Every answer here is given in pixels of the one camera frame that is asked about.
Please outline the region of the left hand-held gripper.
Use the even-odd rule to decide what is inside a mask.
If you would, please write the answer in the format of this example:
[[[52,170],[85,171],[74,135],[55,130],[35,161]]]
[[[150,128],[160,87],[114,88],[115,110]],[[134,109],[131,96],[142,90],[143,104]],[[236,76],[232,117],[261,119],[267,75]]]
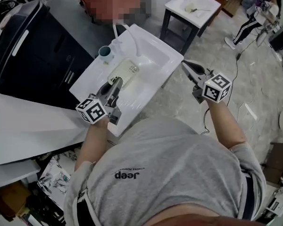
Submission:
[[[92,125],[104,117],[108,117],[109,122],[117,125],[122,114],[117,106],[121,88],[122,78],[115,77],[112,82],[103,84],[97,94],[90,94],[75,109],[84,121]]]

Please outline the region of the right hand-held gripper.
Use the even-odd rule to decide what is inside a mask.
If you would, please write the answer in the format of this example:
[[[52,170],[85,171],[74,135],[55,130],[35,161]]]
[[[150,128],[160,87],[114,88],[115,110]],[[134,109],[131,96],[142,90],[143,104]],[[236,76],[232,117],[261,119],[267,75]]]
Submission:
[[[205,74],[205,69],[192,60],[184,60],[181,64],[188,79],[195,84],[192,94],[200,104],[204,99],[219,103],[228,95],[232,81],[223,73],[210,71]]]

